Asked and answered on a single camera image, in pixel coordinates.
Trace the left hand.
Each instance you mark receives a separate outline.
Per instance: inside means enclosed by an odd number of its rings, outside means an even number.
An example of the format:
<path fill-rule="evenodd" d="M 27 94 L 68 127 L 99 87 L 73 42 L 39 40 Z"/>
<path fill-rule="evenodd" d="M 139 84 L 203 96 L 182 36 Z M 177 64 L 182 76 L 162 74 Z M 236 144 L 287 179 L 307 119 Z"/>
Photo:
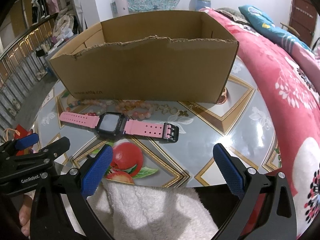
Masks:
<path fill-rule="evenodd" d="M 30 215 L 33 198 L 30 194 L 23 195 L 23 203 L 19 210 L 19 220 L 21 225 L 21 232 L 26 236 L 30 237 Z"/>

